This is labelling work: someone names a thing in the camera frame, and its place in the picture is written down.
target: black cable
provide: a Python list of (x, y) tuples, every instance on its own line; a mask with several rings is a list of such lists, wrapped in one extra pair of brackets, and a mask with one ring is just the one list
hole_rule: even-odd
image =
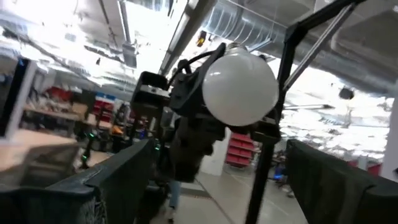
[(182, 66), (179, 66), (178, 69), (173, 73), (171, 79), (169, 80), (166, 90), (169, 90), (169, 88), (172, 85), (177, 74), (180, 73), (186, 66), (188, 66), (188, 65), (192, 64), (193, 62), (196, 62), (197, 60), (200, 60), (204, 57), (210, 56), (212, 53), (214, 53), (214, 50), (197, 55), (197, 56), (191, 58), (189, 61), (185, 62)]

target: white wall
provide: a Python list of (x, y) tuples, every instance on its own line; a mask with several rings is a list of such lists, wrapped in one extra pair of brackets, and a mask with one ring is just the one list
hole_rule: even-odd
[(398, 182), (394, 170), (398, 168), (398, 100), (394, 100), (390, 116), (390, 131), (387, 136), (386, 150), (380, 175)]
[(220, 176), (223, 173), (224, 161), (228, 150), (229, 140), (231, 139), (231, 131), (225, 129), (225, 138), (223, 141), (216, 141), (213, 145), (213, 155), (205, 156), (201, 163), (200, 171)]

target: fluorescent light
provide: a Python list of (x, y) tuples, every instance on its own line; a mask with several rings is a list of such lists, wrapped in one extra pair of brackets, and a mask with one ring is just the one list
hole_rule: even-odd
[(295, 105), (295, 106), (285, 106), (285, 110), (328, 110), (328, 109), (334, 109), (335, 107), (330, 106), (330, 105)]

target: jeans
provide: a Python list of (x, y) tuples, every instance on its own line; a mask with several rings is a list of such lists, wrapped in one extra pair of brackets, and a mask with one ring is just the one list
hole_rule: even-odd
[(170, 191), (172, 196), (170, 197), (169, 206), (177, 209), (178, 201), (180, 200), (181, 194), (181, 182), (176, 180), (171, 180), (169, 183)]

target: red storage bin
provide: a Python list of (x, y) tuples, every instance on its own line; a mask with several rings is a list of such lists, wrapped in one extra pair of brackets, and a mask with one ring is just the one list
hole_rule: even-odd
[(253, 150), (254, 144), (249, 136), (232, 133), (225, 163), (236, 167), (246, 167), (250, 165)]

